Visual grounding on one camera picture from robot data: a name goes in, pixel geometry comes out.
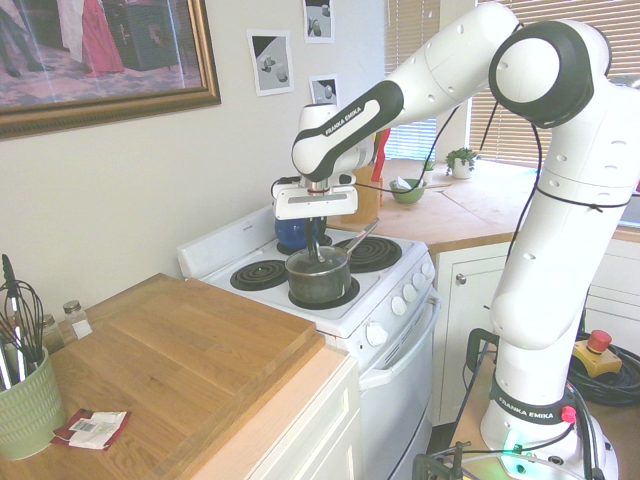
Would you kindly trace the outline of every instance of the window blinds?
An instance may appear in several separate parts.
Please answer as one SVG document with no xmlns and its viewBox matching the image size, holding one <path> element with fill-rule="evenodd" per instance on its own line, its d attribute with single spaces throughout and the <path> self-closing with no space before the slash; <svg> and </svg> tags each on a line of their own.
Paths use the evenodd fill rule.
<svg viewBox="0 0 640 480">
<path fill-rule="evenodd" d="M 387 0 L 385 16 L 384 69 L 388 75 L 438 32 L 440 0 Z M 399 125 L 391 130 L 385 154 L 424 160 L 435 137 L 435 119 Z"/>
<path fill-rule="evenodd" d="M 500 3 L 508 5 L 525 25 L 544 20 L 577 20 L 598 28 L 608 38 L 613 52 L 609 77 L 640 74 L 638 0 L 502 0 Z M 489 89 L 473 97 L 471 148 L 475 151 L 480 150 L 494 104 Z M 551 142 L 551 132 L 538 129 L 538 133 L 544 155 Z M 512 164 L 537 165 L 538 149 L 531 125 L 498 106 L 481 156 Z"/>
</svg>

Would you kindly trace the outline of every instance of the red emergency stop button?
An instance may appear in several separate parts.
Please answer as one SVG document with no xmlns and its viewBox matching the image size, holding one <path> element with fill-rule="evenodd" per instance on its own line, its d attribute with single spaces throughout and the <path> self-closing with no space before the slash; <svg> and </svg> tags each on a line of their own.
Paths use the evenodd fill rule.
<svg viewBox="0 0 640 480">
<path fill-rule="evenodd" d="M 560 418 L 562 418 L 562 420 L 564 420 L 567 423 L 576 423 L 576 409 L 573 408 L 570 405 L 565 405 L 564 407 L 562 407 L 562 414 L 560 415 Z"/>
<path fill-rule="evenodd" d="M 587 341 L 587 348 L 593 353 L 602 353 L 611 344 L 611 335 L 603 330 L 594 330 Z"/>
</svg>

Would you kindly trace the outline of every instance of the oven handle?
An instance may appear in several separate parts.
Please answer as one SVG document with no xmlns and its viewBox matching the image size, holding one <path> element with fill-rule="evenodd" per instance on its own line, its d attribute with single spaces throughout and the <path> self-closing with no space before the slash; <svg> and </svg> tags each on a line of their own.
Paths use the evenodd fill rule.
<svg viewBox="0 0 640 480">
<path fill-rule="evenodd" d="M 380 387 L 382 385 L 390 383 L 395 377 L 400 375 L 400 373 L 402 373 L 407 365 L 409 365 L 411 361 L 416 357 L 416 355 L 418 355 L 424 342 L 427 341 L 427 339 L 433 333 L 436 319 L 438 317 L 438 313 L 440 312 L 441 299 L 439 296 L 429 297 L 428 301 L 433 305 L 431 320 L 429 321 L 429 325 L 427 326 L 420 339 L 415 343 L 413 347 L 411 347 L 411 349 L 404 355 L 404 357 L 395 362 L 389 368 L 385 370 L 374 368 L 368 371 L 360 379 L 361 392 L 370 388 Z"/>
</svg>

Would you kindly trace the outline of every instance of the green utensil holder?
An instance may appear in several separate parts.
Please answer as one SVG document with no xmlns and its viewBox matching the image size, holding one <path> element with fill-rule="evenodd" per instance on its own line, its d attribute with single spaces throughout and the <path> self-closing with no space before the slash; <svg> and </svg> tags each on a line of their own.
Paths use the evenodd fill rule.
<svg viewBox="0 0 640 480">
<path fill-rule="evenodd" d="M 0 455 L 20 460 L 44 450 L 67 423 L 49 353 L 24 382 L 0 393 Z"/>
</svg>

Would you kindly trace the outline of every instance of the franka emika robot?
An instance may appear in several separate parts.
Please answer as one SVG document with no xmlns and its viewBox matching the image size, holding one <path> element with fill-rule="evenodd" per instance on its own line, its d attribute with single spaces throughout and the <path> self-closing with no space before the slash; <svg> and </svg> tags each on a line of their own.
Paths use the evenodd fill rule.
<svg viewBox="0 0 640 480">
<path fill-rule="evenodd" d="M 513 478 L 616 480 L 595 419 L 583 418 L 590 440 L 569 431 L 578 402 L 567 373 L 589 284 L 640 177 L 640 91 L 607 79 L 611 52 L 599 30 L 570 20 L 518 26 L 508 8 L 482 4 L 343 110 L 305 107 L 292 150 L 301 181 L 274 185 L 274 210 L 279 219 L 355 212 L 351 172 L 372 159 L 372 134 L 446 112 L 487 83 L 505 108 L 551 128 L 491 303 L 499 354 L 481 433 L 491 450 L 550 443 L 529 455 L 562 465 L 503 456 Z"/>
</svg>

